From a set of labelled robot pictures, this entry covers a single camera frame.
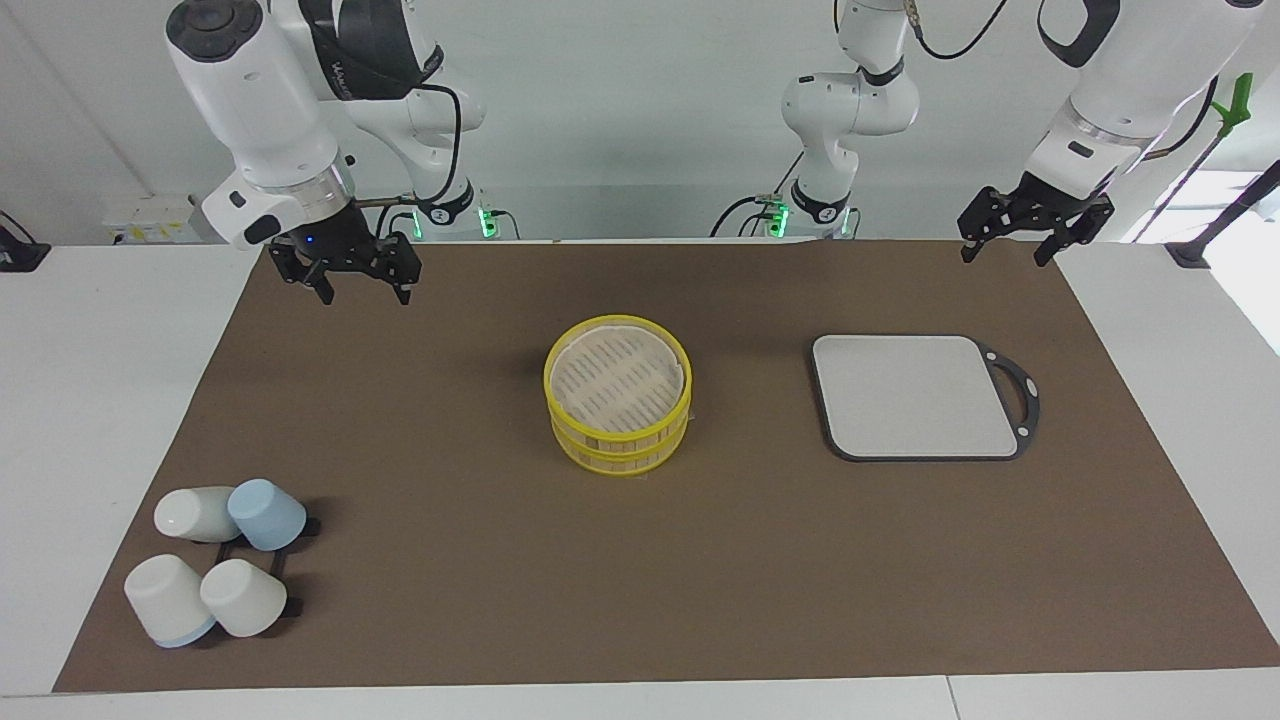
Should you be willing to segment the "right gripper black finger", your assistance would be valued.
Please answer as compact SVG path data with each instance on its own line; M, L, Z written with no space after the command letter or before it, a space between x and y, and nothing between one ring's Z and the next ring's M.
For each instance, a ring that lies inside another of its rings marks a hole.
M333 304L335 291L328 279L329 263L315 260L303 263L292 245L269 245L268 254L287 284L302 284L311 290L320 301L329 306Z
M421 260L404 233L389 233L376 240L372 277L389 284L402 306L410 305L421 269Z

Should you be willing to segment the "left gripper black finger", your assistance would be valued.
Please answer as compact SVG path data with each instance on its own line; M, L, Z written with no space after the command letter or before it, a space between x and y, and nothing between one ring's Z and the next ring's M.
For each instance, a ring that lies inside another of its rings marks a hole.
M1007 193L986 186L963 209L956 225L964 241L961 247L964 263L973 263L987 242L1007 232L1006 215L1010 205L1011 199Z
M1076 245L1091 243L1105 228L1114 211L1111 197L1101 195L1074 218L1050 213L1047 217L1050 234L1034 251L1036 265L1047 266L1060 252Z

